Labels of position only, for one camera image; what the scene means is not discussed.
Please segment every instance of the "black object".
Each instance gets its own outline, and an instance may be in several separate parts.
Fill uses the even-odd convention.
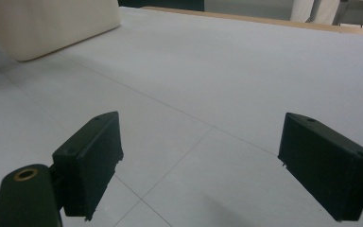
[[[337,221],[363,209],[363,148],[319,121],[285,115],[279,159]]]
[[[19,168],[0,188],[0,227],[61,226],[66,216],[91,220],[123,159],[117,112],[90,120],[54,154],[54,165]]]
[[[160,7],[204,11],[204,0],[119,0],[121,7]]]

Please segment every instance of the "beige container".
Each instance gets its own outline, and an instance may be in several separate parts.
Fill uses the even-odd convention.
[[[120,24],[117,0],[0,0],[0,48],[27,61]]]

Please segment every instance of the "tabletop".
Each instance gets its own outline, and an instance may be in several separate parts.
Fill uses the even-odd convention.
[[[118,111],[125,158],[93,220],[64,226],[335,222],[277,159],[285,113],[363,146],[363,34],[121,8],[121,27],[34,61],[0,51],[0,181],[52,164]]]

